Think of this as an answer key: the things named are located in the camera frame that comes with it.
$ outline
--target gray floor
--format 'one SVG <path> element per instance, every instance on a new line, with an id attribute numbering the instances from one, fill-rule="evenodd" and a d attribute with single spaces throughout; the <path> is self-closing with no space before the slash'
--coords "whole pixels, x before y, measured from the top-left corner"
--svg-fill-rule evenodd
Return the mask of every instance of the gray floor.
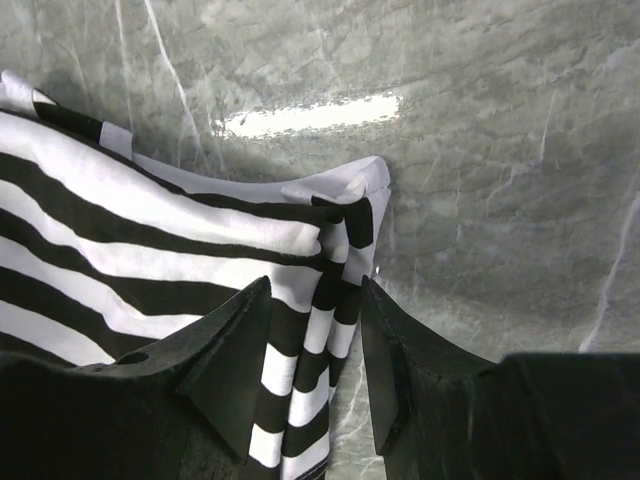
<path id="1" fill-rule="evenodd" d="M 639 349 L 640 2 L 0 0 L 0 12 L 0 68 L 132 128 L 156 158 L 259 181 L 386 157 L 378 279 L 459 345 L 493 360 Z M 361 358 L 358 340 L 332 479 L 384 478 Z"/>

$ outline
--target clothing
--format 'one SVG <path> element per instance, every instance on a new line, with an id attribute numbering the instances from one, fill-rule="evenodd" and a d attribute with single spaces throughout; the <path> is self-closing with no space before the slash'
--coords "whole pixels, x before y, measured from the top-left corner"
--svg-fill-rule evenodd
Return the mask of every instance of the clothing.
<path id="1" fill-rule="evenodd" d="M 206 178 L 1 78 L 0 349 L 111 363 L 268 275 L 274 314 L 247 468 L 320 475 L 389 199 L 384 160 L 282 183 Z"/>

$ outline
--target gray marble surface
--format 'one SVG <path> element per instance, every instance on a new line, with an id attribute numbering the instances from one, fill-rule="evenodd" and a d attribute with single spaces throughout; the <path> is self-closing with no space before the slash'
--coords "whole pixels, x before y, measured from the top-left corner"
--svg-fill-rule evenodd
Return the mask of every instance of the gray marble surface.
<path id="1" fill-rule="evenodd" d="M 394 193 L 378 280 L 464 348 L 640 349 L 640 2 L 0 0 L 0 12 L 0 67 L 182 168 L 260 181 L 383 155 Z M 359 339 L 333 412 L 328 478 L 384 478 Z"/>

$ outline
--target folded garment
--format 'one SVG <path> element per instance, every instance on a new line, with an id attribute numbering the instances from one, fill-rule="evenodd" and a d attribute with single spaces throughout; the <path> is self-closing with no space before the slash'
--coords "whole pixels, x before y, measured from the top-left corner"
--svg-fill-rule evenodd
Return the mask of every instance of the folded garment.
<path id="1" fill-rule="evenodd" d="M 206 178 L 133 151 L 132 135 L 0 83 L 0 349 L 111 363 L 258 277 L 274 315 L 250 478 L 317 478 L 329 402 L 389 199 L 372 156 L 300 180 Z"/>

